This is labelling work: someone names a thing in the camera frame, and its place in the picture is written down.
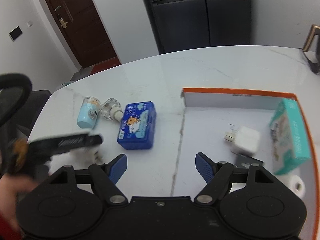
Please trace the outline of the person's left hand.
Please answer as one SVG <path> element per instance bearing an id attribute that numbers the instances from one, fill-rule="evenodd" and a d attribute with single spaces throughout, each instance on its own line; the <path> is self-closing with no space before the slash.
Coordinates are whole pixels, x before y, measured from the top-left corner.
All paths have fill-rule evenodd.
<path id="1" fill-rule="evenodd" d="M 3 174 L 1 177 L 1 239 L 23 239 L 17 218 L 19 193 L 33 191 L 38 183 L 28 175 Z"/>

